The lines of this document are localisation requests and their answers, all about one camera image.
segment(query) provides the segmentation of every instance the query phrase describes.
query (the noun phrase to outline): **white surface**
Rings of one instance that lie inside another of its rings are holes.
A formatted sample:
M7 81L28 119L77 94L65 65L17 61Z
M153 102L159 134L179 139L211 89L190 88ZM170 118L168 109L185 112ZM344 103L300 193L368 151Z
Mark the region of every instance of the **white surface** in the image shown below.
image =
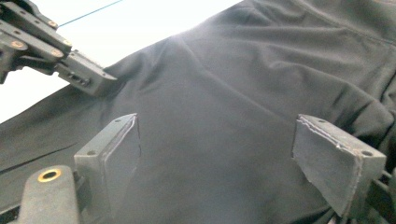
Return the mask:
M40 11L59 24L71 21L115 1L34 1ZM123 0L59 29L61 35L103 66L186 31L239 0L180 1ZM67 85L56 76L48 77L24 68L8 74L0 85L0 122L18 115L46 96Z

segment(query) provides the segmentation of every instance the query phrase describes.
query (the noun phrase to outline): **brass screw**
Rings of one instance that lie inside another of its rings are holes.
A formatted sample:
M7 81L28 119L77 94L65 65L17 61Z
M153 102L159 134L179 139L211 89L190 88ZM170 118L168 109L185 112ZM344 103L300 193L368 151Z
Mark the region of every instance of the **brass screw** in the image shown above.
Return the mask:
M38 176L37 180L38 180L38 182L46 183L46 182L50 182L50 181L58 178L59 176L61 176L61 174L62 174L62 171L60 169L50 169L50 170L47 170L47 171L41 173Z
M68 45L68 46L72 46L72 43L68 40L64 40L64 44Z
M50 26L57 26L58 24L56 24L55 21L49 21L49 25L50 25Z
M58 57L58 58L64 56L58 49L53 49L50 53L51 53L53 56Z
M20 49L20 48L22 48L24 46L24 44L21 41L15 40L15 41L11 42L11 46L16 48L16 49Z

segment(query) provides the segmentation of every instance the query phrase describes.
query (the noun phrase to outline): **dark gray cloth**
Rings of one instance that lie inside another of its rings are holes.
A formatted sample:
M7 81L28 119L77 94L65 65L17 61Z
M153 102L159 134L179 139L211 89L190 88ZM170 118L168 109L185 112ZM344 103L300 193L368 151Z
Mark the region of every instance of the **dark gray cloth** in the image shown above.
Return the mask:
M27 176L73 167L137 113L142 158L117 223L323 221L329 206L291 158L295 119L333 122L395 166L395 18L387 1L244 1L142 49L107 68L117 92L66 87L0 125L0 211Z

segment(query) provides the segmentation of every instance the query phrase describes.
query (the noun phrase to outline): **black garment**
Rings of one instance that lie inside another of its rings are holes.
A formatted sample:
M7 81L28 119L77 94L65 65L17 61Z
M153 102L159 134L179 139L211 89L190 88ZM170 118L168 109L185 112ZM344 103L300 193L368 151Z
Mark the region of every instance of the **black garment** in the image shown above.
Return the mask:
M291 158L297 114L395 166L395 6L244 1L121 60L119 92L66 87L0 126L0 210L111 120L137 113L142 157L119 223L310 223L329 211Z

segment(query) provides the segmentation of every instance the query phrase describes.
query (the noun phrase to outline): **seam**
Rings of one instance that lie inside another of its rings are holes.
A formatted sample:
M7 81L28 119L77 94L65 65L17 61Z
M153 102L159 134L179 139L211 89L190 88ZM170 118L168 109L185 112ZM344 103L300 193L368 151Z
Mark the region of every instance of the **seam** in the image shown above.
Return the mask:
M292 3L294 3L297 7L301 7L303 8L306 12L308 12L309 14L313 15L314 17L322 20L322 21L326 21L327 23L330 23L331 25L337 26L337 27L344 27L346 28L349 32L354 33L356 35L361 35L364 36L366 38L372 39L378 43L388 43L391 44L392 46L396 47L396 43L394 41L388 40L388 39L384 39L384 38L380 38L380 37L374 37L372 35L367 35L366 33L362 33L360 31L357 31L355 29L352 29L349 26L346 26L344 24L338 23L336 21L332 21L327 19L326 17L323 17L322 15L318 14L317 12L313 11L311 8L305 6L304 4L299 3L297 0L290 0Z

